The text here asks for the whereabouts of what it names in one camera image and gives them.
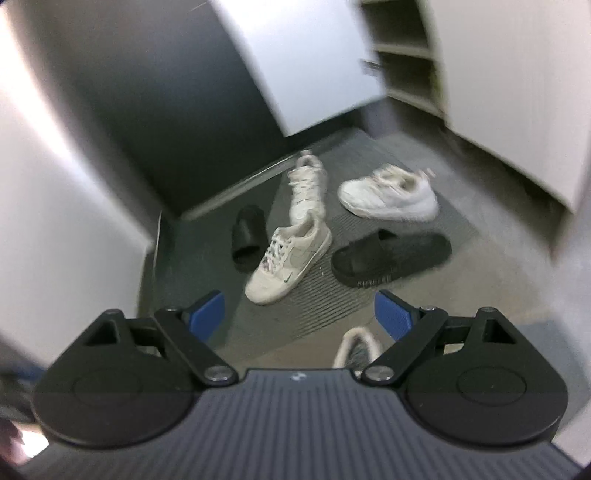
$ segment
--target sneaker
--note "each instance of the sneaker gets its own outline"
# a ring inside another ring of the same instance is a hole
[[[320,219],[326,216],[324,194],[326,193],[327,175],[322,162],[312,155],[310,150],[303,150],[295,163],[295,168],[288,173],[293,189],[291,198],[290,222],[298,225],[312,210]]]
[[[338,196],[348,211],[364,218],[427,222],[439,213],[428,176],[393,165],[383,166],[371,177],[343,182]]]
[[[367,328],[351,328],[343,335],[333,368],[348,368],[358,377],[380,355],[382,346]]]
[[[332,234],[315,213],[299,225],[275,230],[271,245],[252,274],[244,293],[259,305],[287,295],[332,243]]]

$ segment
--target blue gripper pad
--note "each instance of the blue gripper pad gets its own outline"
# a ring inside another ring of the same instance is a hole
[[[416,309],[387,290],[380,290],[374,298],[374,315],[394,340],[400,340],[413,327]]]
[[[207,342],[226,316],[224,295],[213,290],[183,312],[183,319],[195,337]]]

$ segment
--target shoe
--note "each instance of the shoe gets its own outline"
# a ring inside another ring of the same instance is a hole
[[[290,222],[299,225],[312,210],[320,219],[326,217],[324,194],[326,193],[327,175],[322,162],[312,155],[310,150],[302,150],[295,168],[288,173],[293,189],[290,206]]]
[[[284,297],[326,253],[331,243],[329,228],[313,212],[308,212],[299,225],[278,228],[246,284],[246,297],[259,305]]]
[[[343,182],[338,196],[348,211],[364,218],[428,222],[439,213],[427,175],[393,165],[383,166],[371,177]]]
[[[351,328],[343,335],[333,368],[348,368],[358,377],[380,355],[382,347],[367,328]]]
[[[348,287],[375,287],[434,268],[452,254],[440,233],[398,236],[380,229],[339,248],[330,259],[333,275]]]
[[[232,260],[236,270],[254,272],[268,245],[265,214],[256,205],[243,207],[232,227]]]

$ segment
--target black slide sandal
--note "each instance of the black slide sandal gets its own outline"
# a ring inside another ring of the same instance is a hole
[[[380,229],[338,249],[330,264],[335,278],[348,287],[373,287],[436,267],[452,254],[440,233],[397,236]]]
[[[241,273],[254,272],[265,254],[269,240],[265,215],[256,205],[247,205],[238,212],[232,227],[232,259]]]

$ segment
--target white cabinet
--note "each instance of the white cabinet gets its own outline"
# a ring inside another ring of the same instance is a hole
[[[214,0],[285,135],[385,96],[349,0]]]
[[[423,0],[451,130],[575,210],[591,132],[587,0]]]

